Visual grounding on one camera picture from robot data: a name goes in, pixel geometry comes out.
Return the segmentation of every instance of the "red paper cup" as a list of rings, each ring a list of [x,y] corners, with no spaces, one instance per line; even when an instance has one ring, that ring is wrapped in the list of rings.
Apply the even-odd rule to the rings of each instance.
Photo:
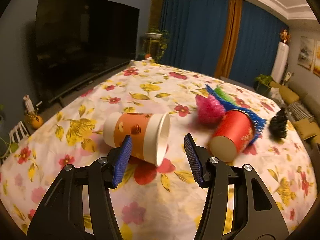
[[[224,162],[231,162],[248,146],[254,134],[249,116],[240,110],[230,110],[209,142],[211,153]]]

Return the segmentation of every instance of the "television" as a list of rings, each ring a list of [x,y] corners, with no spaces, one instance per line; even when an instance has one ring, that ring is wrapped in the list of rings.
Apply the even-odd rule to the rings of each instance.
[[[35,39],[41,99],[51,103],[134,59],[139,12],[107,0],[39,0]]]

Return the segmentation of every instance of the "blue brush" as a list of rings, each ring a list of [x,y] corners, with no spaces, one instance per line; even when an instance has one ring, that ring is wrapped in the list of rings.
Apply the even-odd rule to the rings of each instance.
[[[196,154],[195,149],[196,144],[193,140],[193,138],[189,138],[188,135],[184,137],[184,149],[186,151],[186,155],[188,158],[188,162],[192,171],[193,178],[196,183],[199,184],[199,187],[201,187],[203,183],[202,179],[202,166],[200,165],[200,160]]]
[[[234,104],[222,99],[221,97],[218,96],[218,94],[208,85],[206,85],[207,88],[207,92],[214,96],[226,109],[226,111],[229,110],[240,110],[245,112],[247,115],[249,115],[250,119],[253,122],[254,128],[255,128],[255,135],[254,138],[252,139],[252,141],[249,143],[249,145],[252,145],[256,139],[258,139],[259,135],[262,134],[262,131],[267,123],[266,119],[263,119],[261,117],[259,117],[256,113],[252,112],[250,109],[244,108],[244,107],[240,107],[240,106],[235,106]]]
[[[121,183],[125,169],[127,167],[131,150],[132,150],[132,140],[129,135],[127,135],[124,138],[124,141],[121,145],[121,147],[116,148],[118,153],[117,159],[115,160],[114,165],[114,173],[113,173],[113,179],[112,184],[116,188],[118,187],[118,184]]]

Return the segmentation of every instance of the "paper cup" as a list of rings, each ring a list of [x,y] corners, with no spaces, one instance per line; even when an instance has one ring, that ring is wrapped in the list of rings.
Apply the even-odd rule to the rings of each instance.
[[[245,112],[230,110],[209,142],[211,153],[224,162],[231,162],[248,146],[254,134],[250,117]]]
[[[112,113],[103,126],[103,139],[119,147],[124,137],[132,138],[131,155],[160,166],[168,145],[169,114]]]

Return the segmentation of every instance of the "bed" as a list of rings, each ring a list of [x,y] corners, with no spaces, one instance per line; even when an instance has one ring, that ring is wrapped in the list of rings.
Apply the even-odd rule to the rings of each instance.
[[[206,84],[220,86],[239,105],[268,121],[280,110],[270,99],[212,77],[148,60],[133,61],[58,112],[6,159],[0,168],[0,199],[12,219],[26,233],[38,204],[65,164],[87,166],[109,152],[102,138],[108,114],[169,112],[169,144],[162,165],[130,158],[122,183],[110,195],[125,240],[193,239],[207,190],[193,180],[183,138],[191,133],[197,145],[207,147],[214,132],[196,122],[195,95],[207,96]],[[249,163],[255,168],[292,232],[313,205],[317,185],[310,158],[290,122],[287,130],[286,139],[272,141],[265,129],[254,145],[229,164]],[[86,231],[92,232],[86,187],[83,200]],[[232,214],[230,186],[226,233]]]

